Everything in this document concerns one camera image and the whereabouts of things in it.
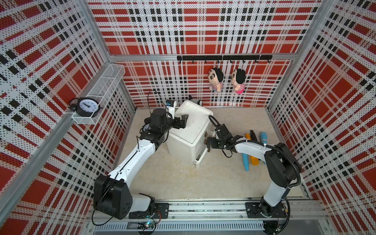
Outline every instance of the orange cylinder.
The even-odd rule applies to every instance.
[[[246,138],[251,139],[251,136],[249,134],[246,134]],[[252,165],[257,166],[259,164],[258,158],[251,156],[251,163]]]

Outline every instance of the striped shirt doll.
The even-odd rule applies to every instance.
[[[219,68],[209,70],[208,79],[212,85],[214,93],[219,93],[223,89],[223,72]]]
[[[241,94],[245,90],[244,81],[246,80],[246,72],[240,68],[235,69],[231,74],[231,83],[234,85],[235,93]]]

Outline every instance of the mounting plate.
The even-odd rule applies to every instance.
[[[161,212],[161,219],[167,219],[167,217],[168,217],[168,207],[169,207],[168,203],[156,203],[155,204],[155,209],[157,209]],[[143,217],[138,216],[134,212],[129,213],[128,218],[129,219],[143,219]],[[159,220],[159,214],[157,212],[155,212],[154,215],[151,218]]]
[[[265,218],[261,215],[259,209],[259,202],[246,202],[246,212],[248,218]],[[283,207],[283,204],[280,203],[278,207],[274,211],[275,213],[272,215],[272,218],[286,218],[286,210]]]

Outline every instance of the wire shelf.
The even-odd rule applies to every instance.
[[[106,70],[86,96],[88,98],[95,99],[99,103],[100,110],[94,117],[94,113],[91,114],[90,117],[82,117],[75,112],[72,115],[72,118],[77,124],[95,125],[98,123],[105,110],[105,107],[115,91],[115,88],[125,74],[123,65],[110,64],[105,66],[107,66]]]

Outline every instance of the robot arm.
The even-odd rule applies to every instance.
[[[137,146],[107,176],[100,175],[95,180],[94,210],[119,220],[135,211],[146,211],[146,214],[152,215],[155,211],[154,198],[142,194],[131,195],[130,184],[141,166],[164,142],[165,134],[171,128],[185,128],[187,119],[188,115],[178,118],[165,109],[155,109],[150,118],[145,119],[145,128]]]
[[[281,201],[285,200],[290,189],[300,185],[300,164],[283,143],[272,146],[248,140],[240,135],[232,136],[224,124],[220,124],[211,115],[209,119],[215,126],[217,138],[207,138],[206,146],[208,149],[226,149],[232,152],[245,153],[267,163],[272,182],[268,191],[260,200],[260,210],[264,217],[271,217]]]

